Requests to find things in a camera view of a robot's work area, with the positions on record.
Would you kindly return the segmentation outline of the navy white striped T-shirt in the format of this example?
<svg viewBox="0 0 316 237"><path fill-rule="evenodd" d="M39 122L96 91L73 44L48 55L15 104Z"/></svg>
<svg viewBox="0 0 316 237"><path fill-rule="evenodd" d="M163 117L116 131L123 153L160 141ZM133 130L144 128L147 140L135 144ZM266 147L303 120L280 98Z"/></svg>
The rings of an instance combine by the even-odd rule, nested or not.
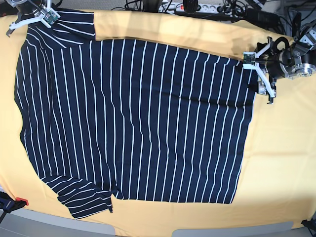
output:
<svg viewBox="0 0 316 237"><path fill-rule="evenodd" d="M111 197L233 202L257 81L238 60L95 38L94 15L28 26L15 73L20 140L75 219Z"/></svg>

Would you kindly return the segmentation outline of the black power adapter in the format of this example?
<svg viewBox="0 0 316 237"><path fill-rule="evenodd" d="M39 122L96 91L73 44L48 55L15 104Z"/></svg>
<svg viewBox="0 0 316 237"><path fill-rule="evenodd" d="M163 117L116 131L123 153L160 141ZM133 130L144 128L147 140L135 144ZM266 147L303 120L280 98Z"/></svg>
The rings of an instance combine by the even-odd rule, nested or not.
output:
<svg viewBox="0 0 316 237"><path fill-rule="evenodd" d="M274 28L279 25L279 16L253 8L248 8L245 12L244 20L260 28Z"/></svg>

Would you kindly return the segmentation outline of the yellow table cloth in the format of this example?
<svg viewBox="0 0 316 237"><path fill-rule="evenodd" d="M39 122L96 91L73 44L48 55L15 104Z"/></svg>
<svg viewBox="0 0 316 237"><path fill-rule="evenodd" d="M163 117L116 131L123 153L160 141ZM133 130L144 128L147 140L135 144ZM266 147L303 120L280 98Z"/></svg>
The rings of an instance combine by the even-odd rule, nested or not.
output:
<svg viewBox="0 0 316 237"><path fill-rule="evenodd" d="M14 101L15 69L27 27L8 37L15 16L0 20L0 184L33 211L69 218L68 209L34 172L20 141ZM98 40L137 38L240 59L277 34L246 21L210 20L132 11L94 12ZM241 174L232 204L112 200L113 212L88 217L119 236L169 237L180 229L226 229L310 219L316 210L316 78L281 79L277 97L254 101Z"/></svg>

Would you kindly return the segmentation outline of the white power strip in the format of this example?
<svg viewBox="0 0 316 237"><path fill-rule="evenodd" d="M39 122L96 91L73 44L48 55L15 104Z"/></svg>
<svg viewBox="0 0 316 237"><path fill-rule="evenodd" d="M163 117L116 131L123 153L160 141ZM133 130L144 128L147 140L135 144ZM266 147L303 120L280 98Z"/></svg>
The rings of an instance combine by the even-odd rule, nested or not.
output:
<svg viewBox="0 0 316 237"><path fill-rule="evenodd" d="M221 7L222 5L199 3L195 13L218 13L218 9ZM186 13L182 2L172 2L169 4L169 2L163 1L162 5L158 9L158 12L164 13L165 11L169 14Z"/></svg>

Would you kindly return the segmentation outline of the black clamp right corner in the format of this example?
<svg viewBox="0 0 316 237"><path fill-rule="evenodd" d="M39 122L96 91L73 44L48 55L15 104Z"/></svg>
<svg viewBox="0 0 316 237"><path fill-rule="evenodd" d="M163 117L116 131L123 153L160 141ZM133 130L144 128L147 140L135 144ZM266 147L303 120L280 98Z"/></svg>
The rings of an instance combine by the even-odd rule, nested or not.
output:
<svg viewBox="0 0 316 237"><path fill-rule="evenodd" d="M316 236L316 220L311 218L310 220L303 220L301 224L308 229L310 234L315 237Z"/></svg>

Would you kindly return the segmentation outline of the red black clamp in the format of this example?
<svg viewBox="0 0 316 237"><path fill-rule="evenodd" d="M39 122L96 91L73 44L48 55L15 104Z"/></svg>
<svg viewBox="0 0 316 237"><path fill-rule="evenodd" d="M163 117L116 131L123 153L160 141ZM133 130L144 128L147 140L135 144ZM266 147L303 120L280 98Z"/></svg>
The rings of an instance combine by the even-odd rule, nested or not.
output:
<svg viewBox="0 0 316 237"><path fill-rule="evenodd" d="M29 202L26 199L18 198L17 200L14 200L7 193L0 193L0 208L6 213L10 213L28 205Z"/></svg>

